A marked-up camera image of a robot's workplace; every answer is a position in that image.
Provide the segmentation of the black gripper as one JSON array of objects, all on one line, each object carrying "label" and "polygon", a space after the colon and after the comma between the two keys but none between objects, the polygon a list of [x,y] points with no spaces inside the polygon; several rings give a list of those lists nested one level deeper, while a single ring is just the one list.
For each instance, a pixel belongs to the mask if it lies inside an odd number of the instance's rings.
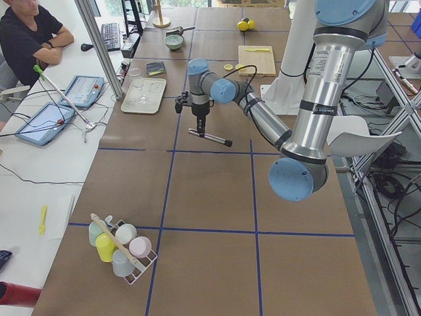
[{"label": "black gripper", "polygon": [[191,105],[191,112],[194,116],[196,116],[197,133],[200,138],[204,138],[206,117],[210,113],[210,103],[209,102],[206,102],[204,104],[193,103]]}]

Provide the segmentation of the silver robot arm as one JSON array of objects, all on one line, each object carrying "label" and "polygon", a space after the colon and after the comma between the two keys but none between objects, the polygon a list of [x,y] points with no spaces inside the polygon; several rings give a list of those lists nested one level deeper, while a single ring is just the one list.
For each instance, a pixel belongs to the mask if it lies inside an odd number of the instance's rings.
[{"label": "silver robot arm", "polygon": [[307,199],[328,179],[324,146],[353,57],[385,41],[388,10],[387,1],[299,1],[280,74],[262,97],[246,82],[211,72],[206,60],[190,61],[193,134],[222,143],[205,132],[210,103],[237,103],[281,154],[268,175],[273,191]]}]

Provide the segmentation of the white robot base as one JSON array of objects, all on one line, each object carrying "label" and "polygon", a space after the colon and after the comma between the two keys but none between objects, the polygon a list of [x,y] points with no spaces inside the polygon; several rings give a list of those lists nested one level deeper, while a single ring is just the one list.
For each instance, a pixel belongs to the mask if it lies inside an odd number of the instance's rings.
[{"label": "white robot base", "polygon": [[278,95],[278,86],[274,82],[271,85],[263,84],[260,86],[260,94],[265,101],[275,101]]}]

